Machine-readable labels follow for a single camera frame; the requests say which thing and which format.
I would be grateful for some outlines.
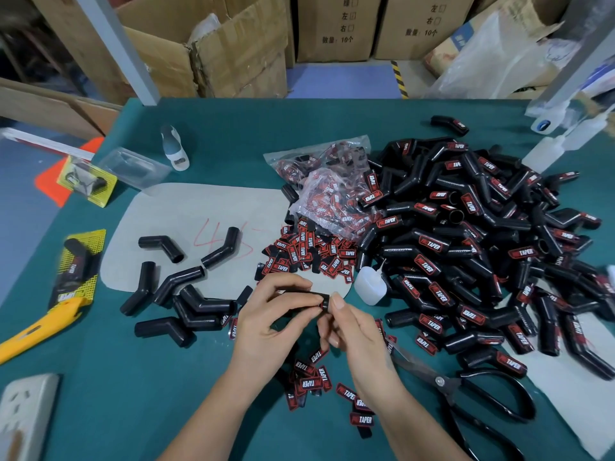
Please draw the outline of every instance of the green table surface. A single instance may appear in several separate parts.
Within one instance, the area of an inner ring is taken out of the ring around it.
[[[442,130],[429,126],[432,115],[451,115],[470,129],[464,138],[474,149],[500,144],[505,152],[525,155],[540,139],[523,116],[526,101],[413,101],[413,100],[193,100],[163,99],[144,108],[131,100],[97,153],[94,163],[123,146],[166,162],[159,129],[172,124],[181,134],[191,166],[172,173],[167,182],[244,185],[277,189],[282,180],[262,154],[320,142],[368,134],[373,149],[393,139],[433,138]],[[550,173],[578,170],[576,182],[562,186],[562,206],[581,208],[604,220],[591,232],[595,244],[583,260],[604,265],[613,260],[615,212],[615,153],[605,134],[577,152],[568,152]],[[136,191],[120,185],[102,209],[71,196],[51,224],[26,269],[0,308],[0,342],[38,320],[46,311],[63,239],[78,232],[106,229],[109,243]],[[0,366],[0,389],[14,379],[55,372],[63,375],[44,458],[66,460],[150,460],[159,455],[204,399],[226,368],[233,350],[225,331],[199,333],[189,349],[178,348],[167,336],[138,339],[138,320],[165,317],[155,305],[138,318],[119,312],[128,293],[108,289],[99,281],[88,313],[51,340]],[[347,301],[375,317],[401,309],[369,307],[351,290]],[[302,350],[317,347],[315,326],[302,339]],[[414,327],[388,330],[402,346],[413,350],[437,369],[453,372],[453,356],[430,357],[414,344]],[[352,387],[346,359],[329,353],[322,364],[333,382]],[[435,392],[402,373],[413,395],[440,420]],[[486,382],[491,388],[492,382]],[[537,406],[535,421],[524,425],[504,420],[470,398],[467,409],[514,441],[528,460],[590,460],[579,441],[548,399],[525,379]],[[289,412],[282,390],[270,383],[248,412],[235,443],[232,459],[271,458],[391,459],[381,426],[361,440],[348,423],[350,404],[335,392],[308,395],[304,409]],[[465,433],[481,461],[503,459],[502,453],[466,427]],[[604,458],[615,460],[615,452]]]

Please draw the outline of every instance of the wall outlet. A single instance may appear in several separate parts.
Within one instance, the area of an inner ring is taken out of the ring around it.
[[[0,400],[0,434],[19,433],[17,461],[37,461],[41,457],[59,383],[57,374],[42,374],[15,380],[4,389]]]

